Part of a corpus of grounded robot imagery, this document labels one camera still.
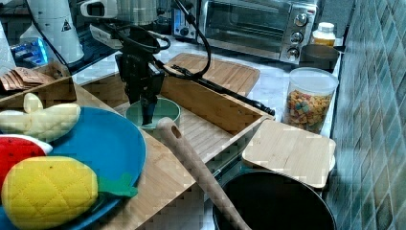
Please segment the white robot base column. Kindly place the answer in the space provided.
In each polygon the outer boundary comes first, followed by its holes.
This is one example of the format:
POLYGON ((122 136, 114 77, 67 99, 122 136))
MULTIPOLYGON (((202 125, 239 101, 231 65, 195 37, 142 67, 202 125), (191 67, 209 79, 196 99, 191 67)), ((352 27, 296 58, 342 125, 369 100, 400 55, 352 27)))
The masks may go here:
POLYGON ((68 0, 26 0, 32 25, 21 38, 46 37, 67 63, 84 56, 68 0))

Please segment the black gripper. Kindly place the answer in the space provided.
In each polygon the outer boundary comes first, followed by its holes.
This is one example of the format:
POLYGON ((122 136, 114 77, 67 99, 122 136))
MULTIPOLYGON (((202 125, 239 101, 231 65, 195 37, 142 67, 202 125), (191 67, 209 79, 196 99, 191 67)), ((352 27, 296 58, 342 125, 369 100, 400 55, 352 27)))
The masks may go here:
POLYGON ((149 65, 161 46, 146 30, 130 30, 123 38, 123 45, 115 59, 120 78, 125 83, 124 92, 131 104, 141 102, 142 125, 149 125, 157 105, 157 92, 152 85, 154 72, 149 65))

